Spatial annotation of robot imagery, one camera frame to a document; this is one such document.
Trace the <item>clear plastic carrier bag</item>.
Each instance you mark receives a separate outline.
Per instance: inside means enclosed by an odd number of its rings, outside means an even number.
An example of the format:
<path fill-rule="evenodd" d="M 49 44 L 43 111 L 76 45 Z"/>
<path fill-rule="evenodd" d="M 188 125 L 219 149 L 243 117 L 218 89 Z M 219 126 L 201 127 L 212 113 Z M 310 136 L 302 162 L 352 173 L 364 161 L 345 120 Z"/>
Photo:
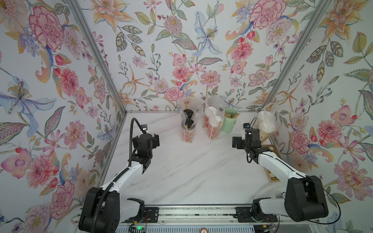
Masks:
<path fill-rule="evenodd" d="M 270 111 L 260 111 L 257 115 L 255 127 L 259 129 L 260 141 L 264 142 L 278 131 L 275 113 Z"/>

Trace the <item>red cup black lid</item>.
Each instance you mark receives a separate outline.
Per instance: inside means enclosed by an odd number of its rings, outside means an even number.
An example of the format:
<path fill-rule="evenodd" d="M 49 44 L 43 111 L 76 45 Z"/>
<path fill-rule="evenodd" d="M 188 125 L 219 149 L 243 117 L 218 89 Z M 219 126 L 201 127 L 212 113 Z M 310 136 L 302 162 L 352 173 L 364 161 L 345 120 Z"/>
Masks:
<path fill-rule="evenodd" d="M 192 110 L 190 110 L 190 109 L 185 109 L 185 110 L 183 111 L 183 113 L 184 113 L 184 115 L 185 115 L 185 117 L 186 117 L 187 119 L 192 119 L 192 117 L 193 117 L 193 115 L 194 115 L 194 111 L 192 111 Z"/>
<path fill-rule="evenodd" d="M 185 125 L 188 126 L 189 132 L 185 133 Z M 183 126 L 183 140 L 187 143 L 192 143 L 195 137 L 195 122 L 192 119 L 186 119 Z"/>

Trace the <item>red cup white lid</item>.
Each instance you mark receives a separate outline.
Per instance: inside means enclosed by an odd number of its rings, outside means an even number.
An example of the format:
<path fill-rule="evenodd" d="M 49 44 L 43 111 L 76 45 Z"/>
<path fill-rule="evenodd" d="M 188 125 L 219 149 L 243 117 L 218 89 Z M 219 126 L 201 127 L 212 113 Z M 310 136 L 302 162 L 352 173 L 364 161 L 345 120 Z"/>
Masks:
<path fill-rule="evenodd" d="M 209 125 L 209 119 L 211 116 L 215 116 L 217 114 L 217 109 L 213 106 L 207 105 L 204 111 L 204 128 L 207 129 Z"/>
<path fill-rule="evenodd" d="M 219 134 L 223 119 L 220 116 L 211 116 L 208 120 L 207 134 L 210 140 L 214 140 Z"/>

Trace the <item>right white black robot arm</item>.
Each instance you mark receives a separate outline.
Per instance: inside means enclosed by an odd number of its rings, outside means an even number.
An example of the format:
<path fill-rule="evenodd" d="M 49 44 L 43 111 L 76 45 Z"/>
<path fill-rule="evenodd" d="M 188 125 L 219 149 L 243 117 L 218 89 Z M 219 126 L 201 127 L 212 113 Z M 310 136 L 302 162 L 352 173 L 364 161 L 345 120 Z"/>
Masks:
<path fill-rule="evenodd" d="M 274 151 L 262 146 L 259 129 L 245 123 L 242 136 L 232 138 L 232 147 L 245 150 L 248 163 L 261 165 L 286 186 L 284 199 L 253 200 L 250 215 L 254 220 L 262 221 L 269 215 L 277 215 L 301 222 L 328 216 L 321 180 L 296 170 L 281 160 Z"/>

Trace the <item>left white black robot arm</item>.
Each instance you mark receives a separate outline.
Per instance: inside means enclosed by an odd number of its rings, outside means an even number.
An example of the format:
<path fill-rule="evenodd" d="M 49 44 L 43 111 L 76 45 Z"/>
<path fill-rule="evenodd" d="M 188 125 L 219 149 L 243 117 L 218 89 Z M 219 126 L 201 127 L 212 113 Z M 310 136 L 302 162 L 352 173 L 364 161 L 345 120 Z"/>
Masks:
<path fill-rule="evenodd" d="M 126 220 L 139 222 L 144 218 L 145 204 L 137 198 L 125 198 L 133 181 L 151 164 L 153 149 L 160 146 L 159 135 L 141 134 L 132 139 L 134 151 L 128 166 L 101 187 L 91 188 L 85 197 L 78 229 L 87 233 L 114 233 Z"/>

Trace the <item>green straw holder cup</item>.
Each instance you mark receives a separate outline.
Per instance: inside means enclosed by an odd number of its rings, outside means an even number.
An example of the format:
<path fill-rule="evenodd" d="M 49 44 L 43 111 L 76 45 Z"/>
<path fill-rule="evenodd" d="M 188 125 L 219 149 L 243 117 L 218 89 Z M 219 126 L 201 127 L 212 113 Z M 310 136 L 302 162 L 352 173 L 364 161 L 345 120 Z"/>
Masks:
<path fill-rule="evenodd" d="M 235 109 L 232 109 L 232 108 L 227 108 L 225 110 L 225 113 L 238 114 L 238 111 L 235 110 Z M 224 117 L 224 121 L 223 121 L 223 125 L 222 125 L 222 128 L 221 128 L 221 131 L 224 132 L 224 133 L 230 133 L 230 132 L 232 132 L 233 128 L 235 126 L 235 123 L 237 121 L 237 118 L 228 119 L 228 118 Z"/>

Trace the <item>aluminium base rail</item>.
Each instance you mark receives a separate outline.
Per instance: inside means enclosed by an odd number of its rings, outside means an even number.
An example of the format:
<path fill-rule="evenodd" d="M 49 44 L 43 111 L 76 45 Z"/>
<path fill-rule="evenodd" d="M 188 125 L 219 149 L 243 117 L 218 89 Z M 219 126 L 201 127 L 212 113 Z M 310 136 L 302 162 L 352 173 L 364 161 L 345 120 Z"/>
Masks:
<path fill-rule="evenodd" d="M 138 225 L 247 225 L 297 224 L 289 217 L 271 215 L 253 218 L 250 204 L 147 205 Z"/>

